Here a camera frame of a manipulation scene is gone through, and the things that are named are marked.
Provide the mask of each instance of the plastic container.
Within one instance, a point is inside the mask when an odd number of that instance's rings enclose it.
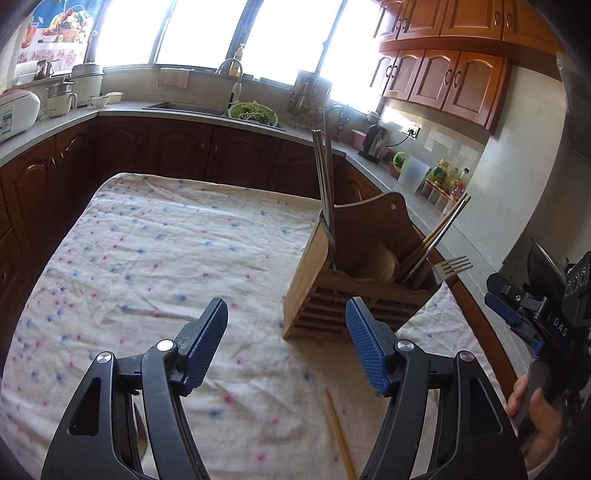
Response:
[[[433,179],[434,181],[438,182],[439,184],[443,185],[445,178],[447,177],[447,168],[449,163],[445,160],[441,160],[437,164],[437,167],[433,169]]]

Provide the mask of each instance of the electric kettle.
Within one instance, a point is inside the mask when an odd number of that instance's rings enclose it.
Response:
[[[359,150],[359,155],[373,163],[379,163],[387,136],[388,131],[384,127],[378,124],[369,127],[363,146]]]

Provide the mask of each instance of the kitchen counter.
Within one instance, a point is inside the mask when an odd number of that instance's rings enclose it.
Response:
[[[37,122],[28,131],[0,144],[0,167],[37,143],[96,116],[137,116],[181,119],[190,122],[232,127],[304,145],[312,145],[311,133],[306,127],[283,125],[285,131],[282,131],[229,118],[201,115],[198,113],[143,110],[144,107],[154,105],[155,103],[157,102],[123,101],[115,105],[108,105],[102,109],[82,107],[71,111],[68,115]],[[333,142],[332,147],[334,154],[344,156],[351,165],[363,173],[382,192],[401,193],[405,198],[410,219],[423,234],[427,235],[440,222],[442,217],[441,212],[435,209],[431,203],[418,193],[413,193],[400,185],[396,179],[390,176],[386,164],[376,165],[361,158],[357,155],[357,151],[350,145]],[[475,246],[454,225],[445,234],[437,250],[445,258],[459,257],[461,255],[468,256],[474,267],[467,272],[461,273],[459,277],[490,321],[491,326],[495,330],[515,368],[517,376],[525,373],[527,371],[527,359],[529,357],[525,346],[521,345],[522,342],[511,333],[504,321],[484,304],[486,279],[490,274],[494,273],[493,266],[484,259]]]

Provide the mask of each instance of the faucet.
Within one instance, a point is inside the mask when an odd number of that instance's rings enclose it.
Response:
[[[231,61],[231,62],[235,61],[236,63],[238,63],[238,66],[240,67],[240,75],[238,77],[238,80],[234,84],[234,87],[232,87],[232,93],[230,94],[230,101],[228,102],[228,109],[230,110],[230,107],[232,107],[232,105],[238,103],[238,99],[240,98],[240,94],[242,92],[242,74],[244,73],[244,69],[242,68],[242,63],[240,62],[240,60],[235,59],[235,58],[231,58],[231,59],[226,59],[222,62],[222,64],[216,70],[216,74],[221,74],[222,67],[226,63],[228,63],[229,61]]]

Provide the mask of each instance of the rice cooker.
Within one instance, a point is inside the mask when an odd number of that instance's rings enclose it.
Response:
[[[31,128],[40,108],[39,97],[27,90],[0,95],[0,143]]]
[[[103,76],[103,67],[96,63],[74,65],[70,81],[74,83],[72,92],[78,96],[78,106],[90,105],[93,97],[100,96]]]

